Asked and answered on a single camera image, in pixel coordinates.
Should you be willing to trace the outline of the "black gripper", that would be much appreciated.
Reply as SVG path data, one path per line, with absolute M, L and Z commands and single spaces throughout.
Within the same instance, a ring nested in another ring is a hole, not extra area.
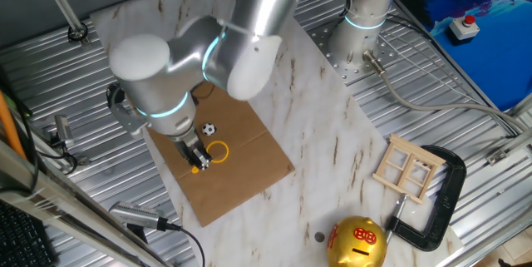
M 192 172 L 200 172 L 206 169 L 207 165 L 212 161 L 212 156 L 203 146 L 196 129 L 189 129 L 182 135 L 172 136 L 171 140 L 180 154 L 190 161 Z

